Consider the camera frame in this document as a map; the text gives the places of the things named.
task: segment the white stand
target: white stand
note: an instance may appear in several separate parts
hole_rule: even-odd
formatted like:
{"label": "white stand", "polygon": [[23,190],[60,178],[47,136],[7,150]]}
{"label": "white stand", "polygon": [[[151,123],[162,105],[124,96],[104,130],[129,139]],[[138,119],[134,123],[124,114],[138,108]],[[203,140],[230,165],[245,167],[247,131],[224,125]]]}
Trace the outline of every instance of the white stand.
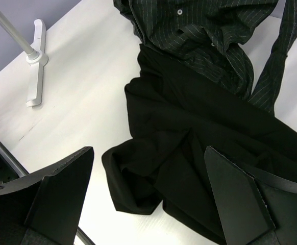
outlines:
{"label": "white stand", "polygon": [[14,28],[1,11],[0,25],[27,54],[26,61],[30,65],[31,74],[26,105],[28,107],[40,105],[42,102],[44,66],[48,62],[48,56],[45,54],[45,24],[41,19],[34,21],[35,32],[34,42],[32,44],[33,47],[31,47],[17,29]]}

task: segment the pinstripe fabric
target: pinstripe fabric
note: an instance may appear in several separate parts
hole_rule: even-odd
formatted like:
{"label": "pinstripe fabric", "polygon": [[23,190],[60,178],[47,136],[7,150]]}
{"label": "pinstripe fabric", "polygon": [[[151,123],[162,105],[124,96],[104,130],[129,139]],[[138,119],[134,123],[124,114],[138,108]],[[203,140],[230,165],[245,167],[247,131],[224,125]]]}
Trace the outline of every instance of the pinstripe fabric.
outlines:
{"label": "pinstripe fabric", "polygon": [[168,54],[236,96],[273,112],[287,52],[297,37],[297,0],[288,0],[280,35],[251,95],[254,71],[239,47],[278,0],[114,0],[151,49]]}

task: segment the clothing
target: clothing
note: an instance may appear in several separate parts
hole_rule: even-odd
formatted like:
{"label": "clothing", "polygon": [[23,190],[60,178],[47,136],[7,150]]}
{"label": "clothing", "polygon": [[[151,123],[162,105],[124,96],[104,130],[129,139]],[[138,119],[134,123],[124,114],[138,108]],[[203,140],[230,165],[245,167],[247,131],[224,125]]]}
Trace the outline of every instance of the clothing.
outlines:
{"label": "clothing", "polygon": [[287,4],[283,30],[252,93],[253,66],[239,47],[278,0],[114,0],[143,44],[169,55],[222,88],[274,113],[287,52],[297,37],[297,1]]}
{"label": "clothing", "polygon": [[151,214],[163,200],[169,215],[225,244],[205,148],[297,182],[297,133],[143,45],[138,62],[141,75],[126,86],[133,139],[102,156],[114,206]]}

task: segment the white pole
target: white pole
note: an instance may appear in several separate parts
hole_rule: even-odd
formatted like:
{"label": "white pole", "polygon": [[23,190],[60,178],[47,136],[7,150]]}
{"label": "white pole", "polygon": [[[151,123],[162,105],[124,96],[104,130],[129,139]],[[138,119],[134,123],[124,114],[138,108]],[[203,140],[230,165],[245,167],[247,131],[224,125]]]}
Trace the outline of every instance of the white pole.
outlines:
{"label": "white pole", "polygon": [[20,45],[30,60],[34,60],[39,53],[34,50],[30,44],[24,39],[20,32],[8,21],[8,19],[0,11],[0,26]]}

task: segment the table surface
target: table surface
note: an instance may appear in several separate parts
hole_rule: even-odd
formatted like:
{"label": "table surface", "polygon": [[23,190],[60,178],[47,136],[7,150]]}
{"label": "table surface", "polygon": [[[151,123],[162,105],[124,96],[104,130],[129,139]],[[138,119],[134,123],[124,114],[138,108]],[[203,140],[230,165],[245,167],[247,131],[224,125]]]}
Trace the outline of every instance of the table surface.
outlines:
{"label": "table surface", "polygon": [[[269,17],[243,47],[261,73],[279,31]],[[214,244],[163,212],[116,212],[101,156],[130,139],[123,88],[139,75],[137,37],[112,0],[82,0],[47,32],[43,102],[25,105],[26,55],[0,72],[0,141],[29,171],[50,165],[85,145],[95,160],[79,226],[97,245]],[[297,131],[297,41],[289,52],[276,116]]]}

